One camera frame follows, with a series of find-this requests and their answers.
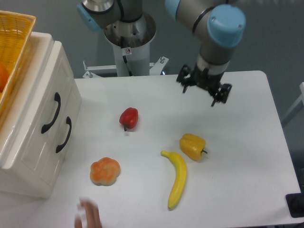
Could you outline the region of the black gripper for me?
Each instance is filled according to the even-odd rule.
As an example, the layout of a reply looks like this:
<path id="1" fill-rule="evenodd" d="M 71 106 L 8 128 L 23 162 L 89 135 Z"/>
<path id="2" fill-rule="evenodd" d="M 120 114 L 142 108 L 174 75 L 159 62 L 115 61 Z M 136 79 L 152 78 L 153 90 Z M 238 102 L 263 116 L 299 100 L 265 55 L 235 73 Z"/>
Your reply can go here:
<path id="1" fill-rule="evenodd" d="M 191 71 L 190 67 L 184 64 L 178 73 L 176 82 L 183 87 L 183 94 L 186 93 L 189 86 L 197 86 L 208 91 L 213 97 L 211 103 L 211 107 L 213 107 L 216 103 L 225 104 L 232 89 L 231 84 L 221 84 L 220 81 L 223 75 L 224 72 L 218 74 L 210 73 L 209 68 L 200 67 L 198 64 Z"/>

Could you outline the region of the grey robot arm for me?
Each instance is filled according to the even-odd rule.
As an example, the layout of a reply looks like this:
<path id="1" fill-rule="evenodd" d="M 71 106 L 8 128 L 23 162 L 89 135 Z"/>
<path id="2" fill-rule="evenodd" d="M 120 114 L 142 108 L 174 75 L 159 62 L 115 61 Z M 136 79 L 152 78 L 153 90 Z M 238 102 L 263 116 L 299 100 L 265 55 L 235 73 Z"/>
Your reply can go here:
<path id="1" fill-rule="evenodd" d="M 167 0 L 171 16 L 200 42 L 195 67 L 184 65 L 177 82 L 184 89 L 197 86 L 214 103 L 225 103 L 231 84 L 222 84 L 235 48 L 242 40 L 245 14 L 231 0 Z M 146 76 L 150 72 L 150 42 L 156 34 L 154 19 L 140 0 L 83 0 L 77 11 L 94 31 L 103 31 L 112 45 L 118 76 Z"/>

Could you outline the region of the blurred human hand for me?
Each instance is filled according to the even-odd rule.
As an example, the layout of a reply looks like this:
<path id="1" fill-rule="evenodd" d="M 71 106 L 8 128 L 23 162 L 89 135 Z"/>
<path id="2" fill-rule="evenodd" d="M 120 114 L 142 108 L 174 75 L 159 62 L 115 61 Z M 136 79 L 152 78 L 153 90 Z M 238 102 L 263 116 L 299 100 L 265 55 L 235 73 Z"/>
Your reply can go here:
<path id="1" fill-rule="evenodd" d="M 89 198 L 80 198 L 79 208 L 85 210 L 87 228 L 102 228 L 98 205 Z"/>

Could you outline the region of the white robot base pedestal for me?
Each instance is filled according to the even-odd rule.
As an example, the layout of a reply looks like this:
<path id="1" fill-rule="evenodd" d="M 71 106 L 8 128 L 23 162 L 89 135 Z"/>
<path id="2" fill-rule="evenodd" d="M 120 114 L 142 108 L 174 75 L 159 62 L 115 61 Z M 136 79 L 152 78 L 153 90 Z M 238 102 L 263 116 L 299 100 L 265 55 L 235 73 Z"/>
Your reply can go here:
<path id="1" fill-rule="evenodd" d="M 106 40 L 112 45 L 115 64 L 110 66 L 87 66 L 84 78 L 97 76 L 150 76 L 164 75 L 169 59 L 161 56 L 150 61 L 150 43 L 156 35 L 154 19 L 143 12 L 134 22 L 116 21 L 103 29 Z"/>

